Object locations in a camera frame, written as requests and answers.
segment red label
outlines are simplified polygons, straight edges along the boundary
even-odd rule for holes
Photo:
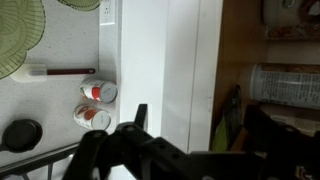
[[[93,87],[92,88],[92,97],[99,101],[99,95],[100,95],[100,88],[99,87]]]

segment red and white can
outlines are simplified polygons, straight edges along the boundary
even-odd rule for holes
[[[87,105],[78,106],[74,110],[73,119],[80,126],[91,130],[106,130],[111,123],[111,117],[107,111]]]
[[[113,82],[87,79],[82,82],[80,92],[88,99],[111,103],[118,95],[118,88]]]

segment red handle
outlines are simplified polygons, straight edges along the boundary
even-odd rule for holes
[[[96,72],[93,68],[88,69],[48,69],[48,75],[73,75],[73,74],[94,74]]]

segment kitchen counter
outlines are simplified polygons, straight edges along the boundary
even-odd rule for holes
[[[43,137],[32,151],[19,154],[0,152],[0,167],[79,142],[88,131],[73,121],[72,113],[79,104],[86,103],[110,112],[112,123],[107,130],[110,133],[118,122],[116,106],[119,97],[106,105],[87,100],[79,93],[81,82],[87,78],[117,83],[116,53],[113,59],[103,56],[104,53],[99,54],[99,8],[80,12],[53,0],[43,0],[43,5],[46,13],[44,36],[28,51],[25,62],[44,63],[49,68],[90,67],[98,70],[100,66],[102,71],[95,75],[49,77],[46,82],[24,84],[11,77],[1,79],[0,134],[14,120],[34,119],[42,125]]]

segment can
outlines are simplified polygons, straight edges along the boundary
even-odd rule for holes
[[[80,93],[88,99],[111,103],[116,99],[118,89],[113,82],[87,79],[82,82]]]
[[[80,126],[91,130],[106,130],[111,123],[111,117],[107,111],[87,105],[78,106],[74,110],[73,119]]]
[[[320,65],[257,64],[250,84],[253,100],[320,109]]]

